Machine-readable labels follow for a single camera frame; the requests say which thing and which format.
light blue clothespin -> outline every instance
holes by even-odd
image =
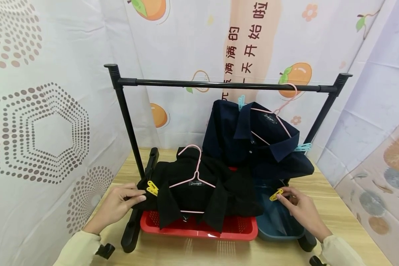
[[[238,98],[238,111],[241,111],[244,105],[245,105],[245,95],[241,95],[241,97]]]
[[[294,151],[310,151],[312,148],[312,143],[305,143],[302,145],[298,145],[297,148],[294,149]]]

beige sleeve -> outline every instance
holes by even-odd
[[[362,258],[340,237],[331,235],[321,244],[321,257],[330,266],[365,266]]]
[[[53,266],[89,266],[100,246],[100,236],[77,232],[65,244]]]

wrist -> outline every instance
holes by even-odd
[[[333,234],[325,224],[319,226],[318,228],[316,228],[315,232],[311,233],[320,243],[323,243],[324,239]]]
[[[106,225],[104,225],[103,222],[93,217],[84,226],[83,231],[86,233],[93,233],[94,235],[99,235],[102,232],[102,230],[104,230],[105,227]]]

wooden surface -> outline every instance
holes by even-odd
[[[149,149],[141,149],[140,151],[144,167],[148,160],[149,151]],[[160,150],[159,160],[174,161],[175,151]],[[138,181],[137,166],[133,155],[130,155],[112,185],[137,183]],[[335,235],[344,238],[359,253],[366,265],[391,265],[318,168],[315,167],[315,173],[311,176],[292,179],[290,185],[314,199],[326,225]],[[270,243],[256,238],[251,242],[234,242],[150,235],[141,232],[135,251],[127,254],[123,252],[120,241],[129,217],[130,213],[121,221],[105,228],[101,233],[102,243],[111,243],[116,250],[109,260],[95,256],[91,265],[294,266],[309,265],[309,258],[321,252],[319,244],[311,253],[304,252],[300,249],[297,241]]]

white curtain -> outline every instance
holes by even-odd
[[[399,266],[399,0],[317,165]]]
[[[129,154],[103,64],[118,64],[127,78],[332,84],[370,42],[382,4],[0,0],[0,266],[51,265]],[[328,114],[312,159],[354,83]],[[161,148],[201,144],[222,95],[273,110],[290,97],[141,86],[125,93],[139,145]],[[300,93],[281,117],[304,139],[325,97]]]

